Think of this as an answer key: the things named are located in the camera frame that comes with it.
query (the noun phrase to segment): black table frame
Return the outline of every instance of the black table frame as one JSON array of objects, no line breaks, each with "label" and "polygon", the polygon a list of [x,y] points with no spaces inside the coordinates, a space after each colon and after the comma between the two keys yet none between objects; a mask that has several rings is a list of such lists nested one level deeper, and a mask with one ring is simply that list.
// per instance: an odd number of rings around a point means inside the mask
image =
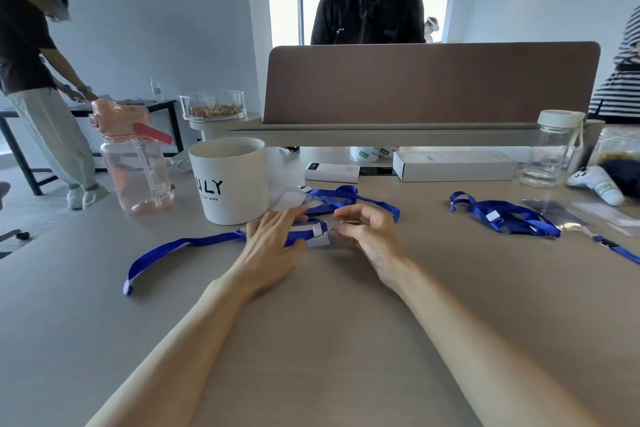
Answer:
[{"label": "black table frame", "polygon": [[[171,130],[173,132],[173,139],[175,141],[175,146],[178,148],[178,152],[180,153],[184,150],[182,146],[182,136],[180,135],[180,126],[178,125],[178,116],[175,112],[175,104],[176,100],[170,99],[161,101],[159,103],[151,103],[150,105],[145,105],[149,113],[157,112],[159,110],[168,110],[169,111],[169,120],[171,121]],[[93,111],[88,108],[70,108],[71,113],[76,118],[88,117],[93,113]],[[18,145],[18,141],[15,139],[13,132],[11,131],[11,127],[9,123],[6,121],[8,118],[20,118],[20,115],[15,110],[0,110],[0,131],[4,135],[4,139],[6,143],[9,144],[9,148],[11,152],[13,152],[13,156],[15,157],[22,174],[24,174],[25,179],[27,180],[29,187],[33,191],[35,196],[42,196],[44,193],[42,192],[41,186],[48,184],[52,181],[58,179],[58,176],[50,176],[46,179],[38,181],[34,173],[36,172],[53,172],[51,169],[45,169],[43,167],[29,167],[26,157],[22,153],[20,146]],[[168,152],[165,153],[165,157],[172,157],[176,155],[176,152]],[[94,157],[101,157],[102,154],[99,152],[93,152]],[[96,169],[98,172],[106,172],[106,169],[98,168]]]}]

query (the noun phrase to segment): small white box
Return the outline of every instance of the small white box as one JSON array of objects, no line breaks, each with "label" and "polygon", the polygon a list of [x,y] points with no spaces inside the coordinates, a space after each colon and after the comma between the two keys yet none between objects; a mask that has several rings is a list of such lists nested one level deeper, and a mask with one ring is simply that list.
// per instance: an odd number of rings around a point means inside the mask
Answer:
[{"label": "small white box", "polygon": [[396,152],[394,171],[402,182],[510,181],[518,161],[499,152]]},{"label": "small white box", "polygon": [[357,184],[360,178],[360,166],[353,164],[319,164],[311,162],[305,169],[305,180],[349,182]]}]

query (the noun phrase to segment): table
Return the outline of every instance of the table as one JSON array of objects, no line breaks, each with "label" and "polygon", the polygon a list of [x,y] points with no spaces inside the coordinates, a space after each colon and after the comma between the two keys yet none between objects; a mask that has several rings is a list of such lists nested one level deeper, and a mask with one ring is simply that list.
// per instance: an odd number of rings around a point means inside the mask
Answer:
[{"label": "table", "polygon": [[[180,127],[178,125],[178,117],[175,113],[175,108],[174,108],[175,102],[176,100],[169,99],[169,100],[160,101],[158,103],[151,103],[150,105],[145,105],[145,107],[147,108],[147,110],[149,110],[149,113],[157,112],[158,110],[169,111],[169,119],[171,121],[171,129],[173,132],[173,138],[175,139],[175,146],[178,148],[178,152],[180,153],[184,150],[184,147],[182,146],[182,137],[180,136]],[[76,118],[82,118],[82,117],[86,118],[93,113],[93,110],[88,105],[85,105],[84,107],[70,108],[70,110],[73,116]],[[22,150],[18,145],[18,141],[15,139],[15,136],[13,135],[11,127],[6,121],[6,119],[8,118],[20,118],[20,115],[18,115],[18,113],[15,110],[8,110],[8,109],[0,110],[0,131],[2,131],[2,134],[4,135],[4,139],[6,140],[6,143],[9,144],[9,148],[11,149],[11,152],[13,152],[13,156],[15,157],[15,160],[18,163],[18,166],[20,167],[22,174],[24,174],[24,177],[27,180],[29,187],[31,188],[31,191],[35,196],[42,196],[43,192],[42,192],[41,186],[44,186],[45,184],[55,181],[56,179],[58,179],[58,176],[50,176],[40,181],[36,179],[34,175],[36,172],[52,172],[52,170],[47,168],[29,167],[27,159],[22,153]],[[93,152],[94,157],[100,157],[101,155],[102,154],[100,154],[99,152]],[[167,157],[171,157],[174,155],[175,153],[164,154],[164,156],[167,156]],[[106,169],[98,169],[98,170],[101,172],[106,172]]]},{"label": "table", "polygon": [[[347,156],[346,148],[269,148],[271,198],[302,184],[309,162]],[[84,424],[237,257],[240,242],[186,248],[122,295],[143,253],[230,229],[205,220],[192,174],[172,179],[175,203],[164,212],[127,217],[110,196],[0,261],[3,427]],[[391,176],[362,177],[358,188],[401,209],[409,253],[480,318],[607,425],[636,427],[640,268],[578,233],[556,241],[497,234],[448,203],[456,190],[512,202],[595,195]],[[605,230],[640,253],[638,240]],[[481,427],[410,311],[350,248],[309,250],[291,277],[246,307],[193,425]]]}]

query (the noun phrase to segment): person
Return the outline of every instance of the person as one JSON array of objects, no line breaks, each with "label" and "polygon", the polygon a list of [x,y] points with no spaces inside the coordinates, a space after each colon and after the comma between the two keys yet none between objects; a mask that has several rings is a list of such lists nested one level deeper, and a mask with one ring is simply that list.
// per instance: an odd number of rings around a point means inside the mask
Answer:
[{"label": "person", "polygon": [[[240,311],[289,275],[305,252],[304,241],[284,248],[292,223],[305,211],[300,206],[267,212],[248,223],[246,245],[235,263],[211,282],[87,427],[190,425]],[[412,310],[484,427],[600,425],[551,376],[409,259],[390,214],[354,204],[336,210],[334,218],[338,236],[357,245],[380,280]]]},{"label": "person", "polygon": [[613,74],[593,93],[588,118],[640,124],[640,6],[625,28]]},{"label": "person", "polygon": [[69,207],[82,209],[109,192],[96,182],[89,142],[40,55],[83,98],[97,97],[56,48],[47,18],[69,20],[68,0],[0,0],[0,83],[52,171],[67,184]]},{"label": "person", "polygon": [[321,0],[311,44],[424,42],[422,0]]},{"label": "person", "polygon": [[427,20],[424,23],[424,40],[429,43],[433,42],[433,37],[431,35],[439,30],[440,26],[438,25],[438,20],[435,17],[427,17]]}]

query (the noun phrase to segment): clear badge holder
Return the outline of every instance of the clear badge holder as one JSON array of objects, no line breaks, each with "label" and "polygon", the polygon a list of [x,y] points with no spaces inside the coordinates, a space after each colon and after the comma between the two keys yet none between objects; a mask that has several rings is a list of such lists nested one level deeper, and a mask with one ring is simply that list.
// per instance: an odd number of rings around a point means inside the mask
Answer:
[{"label": "clear badge holder", "polygon": [[[319,199],[315,196],[310,196],[306,194],[298,187],[286,187],[283,190],[282,196],[275,200],[275,202],[271,203],[271,209],[273,211],[286,211],[290,208],[295,208],[297,206],[309,206],[310,208],[315,208],[316,206],[320,206],[324,204],[322,199]],[[342,242],[338,239],[333,231],[333,216],[329,213],[323,216],[317,217],[320,221],[326,221],[329,226],[329,231],[323,234],[322,236],[313,238],[307,241],[307,245],[309,248],[336,248],[342,246]],[[311,230],[314,224],[307,223],[294,223],[293,227],[291,227],[291,231],[304,231]]]}]

